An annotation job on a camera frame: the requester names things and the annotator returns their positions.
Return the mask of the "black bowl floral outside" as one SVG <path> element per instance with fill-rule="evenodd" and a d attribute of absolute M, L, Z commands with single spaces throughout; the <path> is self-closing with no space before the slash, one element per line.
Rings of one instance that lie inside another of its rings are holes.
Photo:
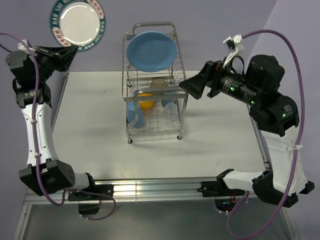
<path fill-rule="evenodd" d="M 154 79 L 151 84 L 149 85 L 150 88 L 155 88 L 155 87 L 167 87 L 168 83 L 166 80 L 162 78 L 156 78 Z"/>

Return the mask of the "blue plastic cup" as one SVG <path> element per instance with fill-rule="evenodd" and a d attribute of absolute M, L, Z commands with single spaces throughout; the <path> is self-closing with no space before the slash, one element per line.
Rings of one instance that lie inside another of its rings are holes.
<path fill-rule="evenodd" d="M 142 127 L 145 124 L 145 119 L 143 112 L 141 110 L 140 104 L 137 104 L 137 112 L 138 112 L 138 119 L 134 124 L 135 128 Z M 128 102 L 126 105 L 126 121 L 127 124 L 130 124 L 136 117 L 136 109 L 134 102 Z"/>

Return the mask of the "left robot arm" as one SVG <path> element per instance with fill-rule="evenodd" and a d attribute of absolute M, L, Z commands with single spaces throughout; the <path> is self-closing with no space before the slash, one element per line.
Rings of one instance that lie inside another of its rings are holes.
<path fill-rule="evenodd" d="M 103 188 L 89 173 L 75 173 L 71 165 L 59 160 L 54 146 L 51 90 L 46 82 L 55 71 L 69 70 L 77 50 L 75 45 L 36 46 L 30 51 L 13 51 L 5 58 L 14 75 L 12 88 L 27 130 L 27 167 L 19 171 L 19 178 L 38 196 L 72 191 L 80 201 L 111 200 L 111 185 Z"/>

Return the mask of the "blue white mug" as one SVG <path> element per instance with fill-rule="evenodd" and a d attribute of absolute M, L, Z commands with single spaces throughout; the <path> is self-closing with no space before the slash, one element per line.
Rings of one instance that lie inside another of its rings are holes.
<path fill-rule="evenodd" d="M 167 91 L 167 92 L 164 92 L 162 95 L 163 95 L 163 96 L 166 96 L 166 98 L 161 100 L 161 105 L 162 105 L 163 107 L 165 107 L 165 106 L 166 106 L 167 104 L 169 104 L 169 103 L 174 103 L 174 104 L 176 104 L 176 103 L 177 103 L 177 100 L 176 100 L 176 99 L 169 99 L 169 98 L 167 98 L 167 96 L 175 95 L 175 94 L 176 94 L 175 91 Z"/>

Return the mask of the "clear drinking glass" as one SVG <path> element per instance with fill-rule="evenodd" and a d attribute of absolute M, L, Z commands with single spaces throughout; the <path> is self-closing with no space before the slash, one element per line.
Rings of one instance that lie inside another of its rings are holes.
<path fill-rule="evenodd" d="M 176 120 L 178 118 L 178 105 L 169 102 L 164 107 L 164 117 L 168 120 Z"/>

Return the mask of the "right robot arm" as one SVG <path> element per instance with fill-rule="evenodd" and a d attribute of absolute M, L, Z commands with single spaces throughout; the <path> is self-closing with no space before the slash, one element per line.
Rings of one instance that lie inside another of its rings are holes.
<path fill-rule="evenodd" d="M 201 71 L 179 86 L 195 99 L 205 88 L 208 97 L 226 94 L 249 106 L 249 115 L 256 122 L 268 148 L 271 169 L 241 172 L 233 168 L 220 173 L 215 181 L 203 181 L 198 189 L 204 197 L 242 196 L 254 192 L 264 203 L 282 203 L 289 208 L 300 194 L 308 194 L 315 185 L 303 173 L 296 139 L 302 123 L 296 102 L 278 89 L 285 70 L 272 55 L 251 58 L 247 70 L 237 73 L 222 61 L 207 61 Z"/>

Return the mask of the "yellow ribbed bowl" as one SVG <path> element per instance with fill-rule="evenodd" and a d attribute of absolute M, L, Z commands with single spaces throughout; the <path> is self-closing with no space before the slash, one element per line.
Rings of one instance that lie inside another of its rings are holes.
<path fill-rule="evenodd" d="M 153 96 L 151 93 L 141 93 L 138 95 L 139 97 L 150 97 Z M 154 105 L 154 100 L 139 100 L 139 106 L 140 108 L 144 111 L 144 110 L 148 110 L 150 109 L 153 105 Z"/>

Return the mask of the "white plate green rim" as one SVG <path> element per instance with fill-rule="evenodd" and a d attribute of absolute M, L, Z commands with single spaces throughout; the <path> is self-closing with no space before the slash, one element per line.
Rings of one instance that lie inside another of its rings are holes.
<path fill-rule="evenodd" d="M 57 0 L 49 17 L 50 30 L 63 47 L 78 52 L 94 48 L 106 30 L 106 15 L 98 0 Z"/>

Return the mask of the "light blue plate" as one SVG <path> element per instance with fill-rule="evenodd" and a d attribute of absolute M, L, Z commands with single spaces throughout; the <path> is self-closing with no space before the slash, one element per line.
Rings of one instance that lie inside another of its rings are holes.
<path fill-rule="evenodd" d="M 136 35 L 128 44 L 126 57 L 136 69 L 155 73 L 168 68 L 175 61 L 177 47 L 166 34 L 146 31 Z"/>

